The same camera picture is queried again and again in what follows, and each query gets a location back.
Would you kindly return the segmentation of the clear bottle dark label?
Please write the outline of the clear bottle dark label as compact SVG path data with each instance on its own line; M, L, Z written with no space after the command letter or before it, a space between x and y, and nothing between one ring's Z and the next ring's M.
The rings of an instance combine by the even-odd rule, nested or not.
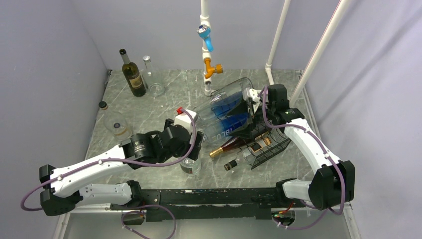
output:
M164 94L165 86L163 85L163 77L153 67L151 57L149 55L143 56L143 62L145 65L144 79L146 80L149 93L155 97Z

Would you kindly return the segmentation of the dark green wine bottle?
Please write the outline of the dark green wine bottle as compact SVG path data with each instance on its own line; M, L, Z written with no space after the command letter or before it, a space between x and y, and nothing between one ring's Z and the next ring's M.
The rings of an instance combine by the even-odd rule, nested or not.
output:
M135 97L144 96L146 94L146 87L137 65L129 59L125 49L120 49L119 53L123 60L122 72L126 78L132 94Z

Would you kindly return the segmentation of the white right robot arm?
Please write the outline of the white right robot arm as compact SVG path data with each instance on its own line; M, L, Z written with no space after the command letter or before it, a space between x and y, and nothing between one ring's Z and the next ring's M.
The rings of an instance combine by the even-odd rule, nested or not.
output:
M354 198L355 167L330 151L303 113L290 107L284 85L265 86L261 91L244 89L227 115L238 113L246 113L247 120L232 136L253 138L253 130L260 124L279 129L300 150L314 173L311 181L291 178L277 182L274 193L277 205L285 207L296 199L310 202L318 210L342 214L345 203Z

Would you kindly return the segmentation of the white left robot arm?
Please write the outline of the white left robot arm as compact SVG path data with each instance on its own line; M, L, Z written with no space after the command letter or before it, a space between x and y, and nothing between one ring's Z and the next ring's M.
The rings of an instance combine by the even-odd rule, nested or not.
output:
M77 207L111 203L137 209L145 204L145 195L137 181L120 184L95 184L101 177L141 167L167 166L168 159L185 157L197 160L204 134L189 132L167 119L163 131L137 133L112 149L75 165L40 167L43 183L40 205L48 216L58 216Z

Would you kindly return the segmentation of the brown gold-capped wine bottle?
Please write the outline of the brown gold-capped wine bottle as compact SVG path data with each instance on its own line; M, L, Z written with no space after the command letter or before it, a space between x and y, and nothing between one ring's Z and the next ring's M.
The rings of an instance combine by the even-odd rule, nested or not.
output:
M258 138L258 136L253 137L253 138L231 137L224 144L222 144L219 148L210 152L209 156L210 156L210 158L216 158L217 156L223 154L224 152L228 152L228 151L231 151L233 149L236 149L236 148L245 146L249 143L252 143L257 138Z

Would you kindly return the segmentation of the clear blue bottle upper left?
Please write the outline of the clear blue bottle upper left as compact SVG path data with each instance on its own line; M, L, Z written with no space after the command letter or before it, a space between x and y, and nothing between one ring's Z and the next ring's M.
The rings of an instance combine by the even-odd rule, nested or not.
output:
M251 80L242 77L214 91L209 99L194 107L193 111L202 121L222 117L239 102L239 99L242 98L242 91L252 87Z

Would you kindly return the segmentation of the clear blue bottle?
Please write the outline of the clear blue bottle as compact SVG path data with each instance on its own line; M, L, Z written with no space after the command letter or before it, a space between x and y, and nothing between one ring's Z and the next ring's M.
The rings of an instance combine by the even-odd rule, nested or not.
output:
M209 99L194 107L193 111L202 121L222 117L239 102L239 99L242 98L242 91L252 87L251 80L242 77L214 91Z
M241 127L247 120L247 113L232 116L220 116L203 122L201 129L204 134L203 142L215 143L230 135L230 133Z

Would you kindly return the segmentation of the clear flat black-capped bottle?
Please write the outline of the clear flat black-capped bottle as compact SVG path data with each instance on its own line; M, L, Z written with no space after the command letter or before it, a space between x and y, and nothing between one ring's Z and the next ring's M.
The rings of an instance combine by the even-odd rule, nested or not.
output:
M233 171L234 167L239 165L249 165L250 169L253 170L256 167L258 156L260 151L253 151L252 148L247 147L240 150L236 154L236 158L224 165L226 171Z

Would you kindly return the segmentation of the clear blue bottle lower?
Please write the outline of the clear blue bottle lower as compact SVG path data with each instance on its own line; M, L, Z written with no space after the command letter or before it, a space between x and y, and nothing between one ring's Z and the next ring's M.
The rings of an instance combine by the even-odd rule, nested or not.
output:
M201 129L204 134L203 142L215 143L230 135L230 133L241 127L247 120L247 113L232 116L220 116L203 122Z

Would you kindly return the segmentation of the round clear flask bottle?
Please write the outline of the round clear flask bottle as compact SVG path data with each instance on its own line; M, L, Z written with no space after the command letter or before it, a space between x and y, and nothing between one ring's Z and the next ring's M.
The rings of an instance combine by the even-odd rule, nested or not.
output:
M106 129L116 140L124 141L132 136L132 130L121 113L111 110L105 101L99 102L99 108L103 112Z

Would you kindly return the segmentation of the orange pipe valve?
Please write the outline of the orange pipe valve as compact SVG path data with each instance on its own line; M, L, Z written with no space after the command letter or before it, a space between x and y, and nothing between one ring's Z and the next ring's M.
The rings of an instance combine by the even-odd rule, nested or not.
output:
M207 57L204 59L205 64L205 73L204 78L209 79L213 74L223 73L223 66L221 64L216 64L215 66L211 65L211 58Z

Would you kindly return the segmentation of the white diagonal pole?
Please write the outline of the white diagonal pole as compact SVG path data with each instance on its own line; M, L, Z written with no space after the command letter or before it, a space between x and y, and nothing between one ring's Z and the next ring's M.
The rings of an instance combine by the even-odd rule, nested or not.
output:
M340 0L323 32L321 38L313 51L303 73L300 77L296 88L294 89L291 98L290 98L290 105L294 106L296 101L299 98L299 95L305 84L309 80L312 72L314 71L317 63L319 62L322 54L324 53L328 43L330 42L334 32L336 31L340 21L342 20L343 16L345 15L346 11L348 10L350 4L352 3L351 0Z

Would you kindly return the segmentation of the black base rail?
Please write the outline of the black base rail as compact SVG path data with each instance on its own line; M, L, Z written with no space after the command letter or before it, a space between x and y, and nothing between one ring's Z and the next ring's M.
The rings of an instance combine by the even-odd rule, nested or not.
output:
M185 219L226 219L254 218L270 220L278 210L302 207L294 199L282 195L275 187L265 188L226 188L226 189L143 189L138 204L120 206L111 204L113 211L133 210L144 205L153 205L146 211L147 222L170 220L163 206L178 220Z

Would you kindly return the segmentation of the white PVC pipe frame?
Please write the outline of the white PVC pipe frame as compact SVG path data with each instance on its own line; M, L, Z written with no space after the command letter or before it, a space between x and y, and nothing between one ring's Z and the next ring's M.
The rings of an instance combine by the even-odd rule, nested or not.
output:
M282 28L284 26L284 22L285 22L287 13L288 13L290 3L291 2L289 0L285 0L284 3L283 3L283 7L282 7L282 10L281 10L281 13L280 13L280 18L279 18L278 25L277 25L276 32L275 32L275 36L274 36L274 39L273 39L273 42L272 42L269 57L268 57L268 60L265 63L265 67L264 67L264 70L267 74L267 77L268 77L270 84L274 83L271 67L272 67L272 62L273 62L273 59L274 59L274 56L275 56L277 45L279 43ZM208 4L207 0L201 1L200 20L201 20L200 25L206 24L211 28L210 15L209 15L209 4ZM203 41L203 45L202 45L202 61L203 61L203 63L204 63L204 59L207 58L207 57L211 58L211 52L207 50L205 43ZM214 92L214 90L211 88L212 78L210 77L209 79L205 79L204 73L205 73L205 64L204 64L204 71L203 71L203 82L205 84L204 94L209 97Z

